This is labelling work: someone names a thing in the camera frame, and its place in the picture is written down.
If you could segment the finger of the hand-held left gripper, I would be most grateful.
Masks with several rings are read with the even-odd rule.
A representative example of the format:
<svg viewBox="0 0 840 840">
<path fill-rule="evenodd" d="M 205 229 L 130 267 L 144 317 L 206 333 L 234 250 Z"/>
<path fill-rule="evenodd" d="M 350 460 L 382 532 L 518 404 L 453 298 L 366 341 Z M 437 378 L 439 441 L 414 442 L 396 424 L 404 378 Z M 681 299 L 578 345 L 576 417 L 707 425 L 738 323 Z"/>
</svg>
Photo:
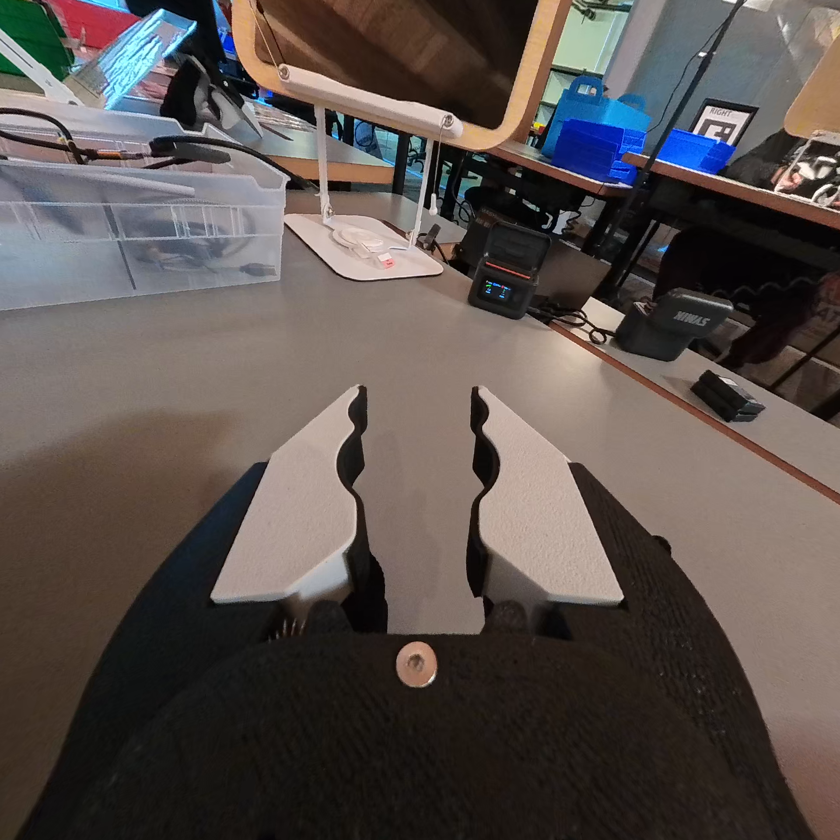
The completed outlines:
<svg viewBox="0 0 840 840">
<path fill-rule="evenodd" d="M 244 125 L 257 138 L 264 136 L 264 130 L 259 124 L 252 107 L 244 102 L 237 104 L 231 98 L 218 98 L 218 120 L 225 130 L 233 130 L 237 126 Z"/>
</svg>

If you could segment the background table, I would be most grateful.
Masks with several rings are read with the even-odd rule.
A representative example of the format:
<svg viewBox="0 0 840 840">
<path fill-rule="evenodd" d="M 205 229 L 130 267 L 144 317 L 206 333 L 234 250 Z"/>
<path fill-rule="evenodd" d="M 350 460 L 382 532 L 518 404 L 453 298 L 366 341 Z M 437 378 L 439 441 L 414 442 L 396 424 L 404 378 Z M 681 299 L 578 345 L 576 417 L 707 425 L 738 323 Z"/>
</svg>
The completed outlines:
<svg viewBox="0 0 840 840">
<path fill-rule="evenodd" d="M 509 140 L 488 150 L 488 154 L 512 165 L 545 175 L 553 181 L 574 186 L 600 201 L 625 198 L 629 193 L 629 187 L 626 185 L 597 181 L 554 166 L 547 162 L 537 150 L 524 143 Z M 651 172 L 672 181 L 682 182 L 714 194 L 737 199 L 742 203 L 764 207 L 777 214 L 799 218 L 808 223 L 835 231 L 839 229 L 838 210 L 808 203 L 797 196 L 764 191 L 719 175 L 694 171 L 661 160 L 656 160 Z"/>
</svg>

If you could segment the dark box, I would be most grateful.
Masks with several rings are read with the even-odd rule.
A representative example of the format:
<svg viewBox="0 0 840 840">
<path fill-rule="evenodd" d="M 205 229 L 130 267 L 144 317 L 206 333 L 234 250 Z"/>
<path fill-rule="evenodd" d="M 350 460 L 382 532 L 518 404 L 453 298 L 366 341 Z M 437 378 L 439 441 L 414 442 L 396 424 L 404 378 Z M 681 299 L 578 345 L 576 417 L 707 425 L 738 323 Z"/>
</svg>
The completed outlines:
<svg viewBox="0 0 840 840">
<path fill-rule="evenodd" d="M 560 308 L 581 310 L 610 269 L 601 259 L 554 240 L 539 272 L 535 297 Z"/>
</svg>

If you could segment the blue plastic bin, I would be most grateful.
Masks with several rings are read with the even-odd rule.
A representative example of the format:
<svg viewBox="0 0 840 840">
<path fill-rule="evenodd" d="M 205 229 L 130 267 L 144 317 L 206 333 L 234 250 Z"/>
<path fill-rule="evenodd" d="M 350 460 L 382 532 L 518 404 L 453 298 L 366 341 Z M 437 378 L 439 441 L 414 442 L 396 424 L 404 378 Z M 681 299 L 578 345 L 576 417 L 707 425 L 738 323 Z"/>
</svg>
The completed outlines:
<svg viewBox="0 0 840 840">
<path fill-rule="evenodd" d="M 672 129 L 659 150 L 657 161 L 717 175 L 728 165 L 735 150 L 734 146 L 716 138 Z"/>
</svg>

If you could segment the black battery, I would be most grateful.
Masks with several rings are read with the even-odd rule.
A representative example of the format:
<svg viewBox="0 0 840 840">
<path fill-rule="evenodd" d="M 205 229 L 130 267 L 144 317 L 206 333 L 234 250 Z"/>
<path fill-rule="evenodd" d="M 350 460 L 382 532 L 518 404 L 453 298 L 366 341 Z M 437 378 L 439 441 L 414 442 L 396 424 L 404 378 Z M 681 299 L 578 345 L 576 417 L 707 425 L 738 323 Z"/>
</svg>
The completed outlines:
<svg viewBox="0 0 840 840">
<path fill-rule="evenodd" d="M 765 410 L 734 380 L 711 370 L 704 371 L 690 391 L 728 424 L 750 423 Z"/>
</svg>

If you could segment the clear plastic bin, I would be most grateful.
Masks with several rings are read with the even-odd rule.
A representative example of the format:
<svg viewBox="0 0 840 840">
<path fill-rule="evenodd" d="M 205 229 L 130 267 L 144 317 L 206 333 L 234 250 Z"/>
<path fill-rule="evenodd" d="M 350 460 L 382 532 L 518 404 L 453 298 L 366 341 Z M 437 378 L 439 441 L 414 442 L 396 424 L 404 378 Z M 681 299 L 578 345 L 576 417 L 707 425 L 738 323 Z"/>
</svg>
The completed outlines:
<svg viewBox="0 0 840 840">
<path fill-rule="evenodd" d="M 206 124 L 199 131 L 190 131 L 183 129 L 173 119 L 132 112 L 83 108 L 42 98 L 2 99 L 2 109 L 26 110 L 57 119 L 69 130 L 76 146 L 80 149 L 129 154 L 143 152 L 145 155 L 138 160 L 94 161 L 92 163 L 100 168 L 139 169 L 151 164 L 153 160 L 149 156 L 149 143 L 164 135 L 184 135 L 189 140 L 200 138 L 240 142 L 211 123 Z M 29 140 L 59 144 L 62 139 L 54 123 L 21 114 L 2 113 L 1 128 L 6 133 L 14 133 Z M 175 168 L 206 174 L 247 175 L 254 178 L 261 186 L 276 186 L 275 176 L 278 173 L 252 156 L 215 147 L 207 151 L 227 152 L 231 160 L 222 164 L 199 161 Z M 1 139 L 1 153 L 2 166 L 12 162 L 75 165 L 72 155 L 63 148 L 61 150 L 45 149 L 28 143 L 7 140 L 4 137 Z"/>
<path fill-rule="evenodd" d="M 278 280 L 289 177 L 12 162 L 2 310 Z"/>
</svg>

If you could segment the wooden framed board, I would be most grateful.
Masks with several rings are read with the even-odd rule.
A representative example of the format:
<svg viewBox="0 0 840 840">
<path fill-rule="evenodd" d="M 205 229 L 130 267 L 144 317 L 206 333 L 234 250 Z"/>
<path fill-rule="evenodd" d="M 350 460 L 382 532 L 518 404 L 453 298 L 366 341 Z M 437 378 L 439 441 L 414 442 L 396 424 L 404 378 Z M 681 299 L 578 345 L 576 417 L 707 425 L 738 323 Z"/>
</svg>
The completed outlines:
<svg viewBox="0 0 840 840">
<path fill-rule="evenodd" d="M 839 133 L 839 53 L 829 50 L 804 84 L 784 117 L 784 131 L 807 139 L 814 133 Z"/>
<path fill-rule="evenodd" d="M 269 91 L 467 151 L 523 135 L 570 1 L 234 1 Z"/>
</svg>

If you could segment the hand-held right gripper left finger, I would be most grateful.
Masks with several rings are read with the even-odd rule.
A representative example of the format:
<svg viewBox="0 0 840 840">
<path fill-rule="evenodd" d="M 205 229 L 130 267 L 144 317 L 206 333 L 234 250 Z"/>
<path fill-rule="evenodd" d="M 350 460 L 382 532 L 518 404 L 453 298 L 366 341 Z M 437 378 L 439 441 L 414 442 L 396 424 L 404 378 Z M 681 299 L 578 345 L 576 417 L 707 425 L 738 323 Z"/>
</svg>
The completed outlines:
<svg viewBox="0 0 840 840">
<path fill-rule="evenodd" d="M 352 591 L 349 551 L 361 515 L 340 452 L 366 407 L 353 385 L 269 457 L 211 592 L 214 604 L 313 604 Z"/>
</svg>

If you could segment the black framed tag sign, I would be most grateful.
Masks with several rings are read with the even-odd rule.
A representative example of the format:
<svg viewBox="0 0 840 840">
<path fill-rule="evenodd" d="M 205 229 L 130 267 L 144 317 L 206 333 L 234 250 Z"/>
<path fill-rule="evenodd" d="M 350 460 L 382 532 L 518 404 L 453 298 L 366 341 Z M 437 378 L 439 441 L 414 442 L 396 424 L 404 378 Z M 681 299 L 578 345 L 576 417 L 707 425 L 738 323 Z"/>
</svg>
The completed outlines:
<svg viewBox="0 0 840 840">
<path fill-rule="evenodd" d="M 705 98 L 691 122 L 689 131 L 734 148 L 759 110 L 759 107 L 753 105 Z"/>
</svg>

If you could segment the black charging case with screen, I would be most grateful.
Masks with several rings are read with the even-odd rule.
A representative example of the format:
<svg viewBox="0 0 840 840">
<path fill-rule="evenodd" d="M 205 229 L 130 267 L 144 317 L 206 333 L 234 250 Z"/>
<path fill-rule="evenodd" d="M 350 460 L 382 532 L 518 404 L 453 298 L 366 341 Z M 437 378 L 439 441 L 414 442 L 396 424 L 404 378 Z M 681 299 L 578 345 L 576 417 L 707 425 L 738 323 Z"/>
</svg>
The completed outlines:
<svg viewBox="0 0 840 840">
<path fill-rule="evenodd" d="M 506 319 L 522 319 L 530 309 L 551 244 L 544 232 L 494 222 L 472 273 L 467 303 Z"/>
</svg>

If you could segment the green plastic bin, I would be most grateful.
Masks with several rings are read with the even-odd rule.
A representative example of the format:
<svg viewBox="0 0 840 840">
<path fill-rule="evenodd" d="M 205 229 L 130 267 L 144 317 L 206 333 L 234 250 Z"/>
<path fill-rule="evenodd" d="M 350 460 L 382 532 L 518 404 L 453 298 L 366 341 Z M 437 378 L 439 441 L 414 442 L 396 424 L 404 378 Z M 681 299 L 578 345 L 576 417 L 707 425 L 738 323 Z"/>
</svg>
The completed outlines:
<svg viewBox="0 0 840 840">
<path fill-rule="evenodd" d="M 51 8 L 41 2 L 1 1 L 1 29 L 63 80 L 75 63 L 67 35 Z"/>
</svg>

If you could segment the red plastic bin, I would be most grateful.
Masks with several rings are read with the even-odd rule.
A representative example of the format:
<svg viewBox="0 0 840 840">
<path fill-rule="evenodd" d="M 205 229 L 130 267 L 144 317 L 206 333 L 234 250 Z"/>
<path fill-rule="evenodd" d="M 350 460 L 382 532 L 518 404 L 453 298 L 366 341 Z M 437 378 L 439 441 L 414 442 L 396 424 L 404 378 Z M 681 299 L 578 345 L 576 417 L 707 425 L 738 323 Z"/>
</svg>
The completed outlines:
<svg viewBox="0 0 840 840">
<path fill-rule="evenodd" d="M 59 20 L 70 47 L 107 47 L 140 19 L 120 7 L 82 1 L 48 1 Z"/>
</svg>

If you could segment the white mounting plate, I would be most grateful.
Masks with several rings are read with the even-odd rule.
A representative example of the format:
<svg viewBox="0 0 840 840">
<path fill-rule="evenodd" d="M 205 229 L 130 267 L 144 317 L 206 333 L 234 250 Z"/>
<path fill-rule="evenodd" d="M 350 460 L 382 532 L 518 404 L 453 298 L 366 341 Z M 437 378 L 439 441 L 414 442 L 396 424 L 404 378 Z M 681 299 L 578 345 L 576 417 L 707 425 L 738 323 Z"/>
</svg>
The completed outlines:
<svg viewBox="0 0 840 840">
<path fill-rule="evenodd" d="M 454 114 L 415 101 L 395 100 L 347 86 L 289 64 L 276 69 L 285 93 L 311 102 L 317 118 L 317 160 L 319 211 L 313 214 L 289 213 L 285 226 L 320 258 L 336 275 L 355 282 L 374 282 L 435 277 L 443 267 L 417 246 L 424 209 L 419 206 L 414 226 L 399 236 L 382 221 L 363 215 L 337 214 L 329 194 L 325 109 L 341 111 L 372 123 L 402 128 L 428 140 L 457 140 L 464 131 Z M 352 247 L 362 239 L 380 239 L 395 259 L 395 267 L 383 269 L 376 259 L 361 259 Z"/>
</svg>

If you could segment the black light stand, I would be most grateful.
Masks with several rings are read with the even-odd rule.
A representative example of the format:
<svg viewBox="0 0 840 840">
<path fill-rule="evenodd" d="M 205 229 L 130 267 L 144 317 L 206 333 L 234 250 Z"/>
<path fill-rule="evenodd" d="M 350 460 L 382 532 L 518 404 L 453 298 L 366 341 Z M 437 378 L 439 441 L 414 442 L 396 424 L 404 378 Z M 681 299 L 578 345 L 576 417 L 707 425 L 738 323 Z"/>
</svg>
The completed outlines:
<svg viewBox="0 0 840 840">
<path fill-rule="evenodd" d="M 647 156 L 646 162 L 642 168 L 637 171 L 637 177 L 633 183 L 631 192 L 627 195 L 624 204 L 620 207 L 617 215 L 606 230 L 605 243 L 610 242 L 618 230 L 623 227 L 625 216 L 634 209 L 634 205 L 639 201 L 639 197 L 644 191 L 645 185 L 653 166 L 658 159 L 660 151 L 662 151 L 671 131 L 676 127 L 680 116 L 686 110 L 691 97 L 694 95 L 695 90 L 700 84 L 701 79 L 707 73 L 722 40 L 725 38 L 726 33 L 732 25 L 734 18 L 745 4 L 745 1 L 736 1 L 731 7 L 731 11 L 724 18 L 723 22 L 714 30 L 712 35 L 707 39 L 707 42 L 698 50 L 696 57 L 699 60 L 699 64 L 697 65 L 694 76 L 691 78 L 688 87 L 679 102 L 675 105 L 673 111 L 669 112 L 669 109 L 665 108 L 663 115 L 668 115 L 669 119 L 665 124 L 662 133 L 658 136 L 656 144 Z M 620 248 L 616 259 L 612 262 L 609 270 L 606 272 L 604 280 L 597 287 L 594 293 L 596 298 L 602 300 L 609 299 L 618 289 L 618 279 L 621 275 L 621 271 L 623 270 L 620 266 L 619 258 L 622 256 L 631 256 L 636 248 L 636 246 L 631 242 L 631 238 L 631 235 L 626 238 L 624 246 Z"/>
</svg>

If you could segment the dark grey charger dock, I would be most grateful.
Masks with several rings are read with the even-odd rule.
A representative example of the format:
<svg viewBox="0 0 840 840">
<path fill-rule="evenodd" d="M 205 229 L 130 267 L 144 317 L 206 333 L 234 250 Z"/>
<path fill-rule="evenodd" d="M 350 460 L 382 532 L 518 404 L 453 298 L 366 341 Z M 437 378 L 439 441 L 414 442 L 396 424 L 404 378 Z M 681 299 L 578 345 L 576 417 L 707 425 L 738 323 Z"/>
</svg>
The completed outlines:
<svg viewBox="0 0 840 840">
<path fill-rule="evenodd" d="M 732 313 L 732 303 L 727 299 L 677 288 L 655 301 L 634 302 L 613 340 L 630 354 L 671 362 L 692 341 L 712 334 Z"/>
</svg>

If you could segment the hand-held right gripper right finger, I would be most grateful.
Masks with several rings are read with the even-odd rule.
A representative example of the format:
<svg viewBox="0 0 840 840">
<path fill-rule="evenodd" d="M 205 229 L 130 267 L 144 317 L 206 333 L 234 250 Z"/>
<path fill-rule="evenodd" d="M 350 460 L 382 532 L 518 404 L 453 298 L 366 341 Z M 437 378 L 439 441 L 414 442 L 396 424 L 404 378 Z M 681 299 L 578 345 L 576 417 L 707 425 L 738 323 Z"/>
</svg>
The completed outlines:
<svg viewBox="0 0 840 840">
<path fill-rule="evenodd" d="M 470 394 L 473 471 L 467 579 L 485 607 L 617 607 L 623 591 L 571 461 L 483 385 Z"/>
</svg>

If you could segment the stack of blue plastic bins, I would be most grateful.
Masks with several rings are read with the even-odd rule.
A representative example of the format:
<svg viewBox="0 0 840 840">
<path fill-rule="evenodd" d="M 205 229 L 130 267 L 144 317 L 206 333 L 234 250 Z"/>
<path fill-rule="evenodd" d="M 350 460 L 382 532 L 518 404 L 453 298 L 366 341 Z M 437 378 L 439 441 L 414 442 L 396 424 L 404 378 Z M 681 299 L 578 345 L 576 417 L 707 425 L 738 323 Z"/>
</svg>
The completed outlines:
<svg viewBox="0 0 840 840">
<path fill-rule="evenodd" d="M 617 99 L 605 94 L 602 79 L 578 76 L 565 89 L 554 108 L 553 115 L 543 132 L 540 146 L 543 157 L 553 157 L 554 148 L 563 124 L 568 119 L 602 123 L 618 128 L 646 132 L 651 123 L 646 100 L 633 93 Z"/>
</svg>

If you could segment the clear plastic tray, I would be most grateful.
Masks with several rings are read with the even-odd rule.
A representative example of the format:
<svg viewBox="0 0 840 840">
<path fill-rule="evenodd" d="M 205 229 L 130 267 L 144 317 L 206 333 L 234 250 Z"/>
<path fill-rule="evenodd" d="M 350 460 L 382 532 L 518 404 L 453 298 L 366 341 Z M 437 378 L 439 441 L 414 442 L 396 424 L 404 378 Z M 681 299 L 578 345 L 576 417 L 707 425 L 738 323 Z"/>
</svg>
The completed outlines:
<svg viewBox="0 0 840 840">
<path fill-rule="evenodd" d="M 156 9 L 72 70 L 63 85 L 85 107 L 115 109 L 195 29 L 195 21 Z"/>
</svg>

